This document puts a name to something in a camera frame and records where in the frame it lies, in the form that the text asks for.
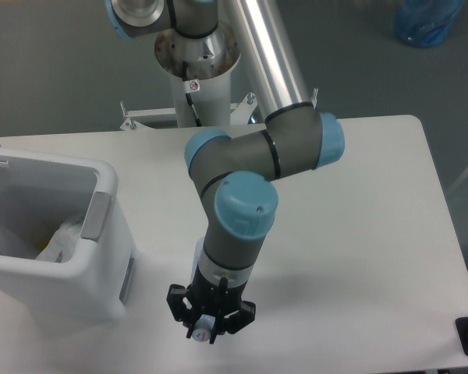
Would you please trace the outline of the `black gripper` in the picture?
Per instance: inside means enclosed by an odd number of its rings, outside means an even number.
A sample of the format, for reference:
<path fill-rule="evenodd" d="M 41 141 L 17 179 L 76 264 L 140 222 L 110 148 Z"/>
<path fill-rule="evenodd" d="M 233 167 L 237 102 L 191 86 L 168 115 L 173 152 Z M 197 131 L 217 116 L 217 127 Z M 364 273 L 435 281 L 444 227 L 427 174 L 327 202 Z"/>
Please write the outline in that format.
<path fill-rule="evenodd" d="M 255 320 L 256 304 L 243 300 L 246 284 L 237 284 L 227 274 L 211 283 L 197 268 L 186 288 L 179 284 L 169 286 L 166 301 L 174 320 L 187 328 L 187 339 L 192 337 L 202 314 L 213 316 L 215 323 L 208 341 L 213 344 L 217 336 L 236 334 Z"/>

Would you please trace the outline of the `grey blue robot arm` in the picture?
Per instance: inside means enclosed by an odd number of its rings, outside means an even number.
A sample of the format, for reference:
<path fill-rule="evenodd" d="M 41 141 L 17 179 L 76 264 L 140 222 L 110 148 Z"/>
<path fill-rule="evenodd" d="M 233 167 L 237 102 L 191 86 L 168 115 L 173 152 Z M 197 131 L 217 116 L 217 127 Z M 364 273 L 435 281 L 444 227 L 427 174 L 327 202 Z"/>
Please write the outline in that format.
<path fill-rule="evenodd" d="M 122 38 L 156 34 L 154 53 L 177 83 L 180 122 L 198 128 L 184 158 L 207 216 L 188 286 L 173 284 L 167 303 L 189 338 L 214 342 L 252 323 L 256 306 L 243 300 L 261 246 L 275 220 L 273 181 L 336 162 L 342 127 L 307 96 L 278 6 L 273 1 L 108 1 Z M 232 138 L 215 129 L 212 112 L 229 119 L 222 92 L 207 88 L 244 59 L 250 67 L 264 129 Z"/>

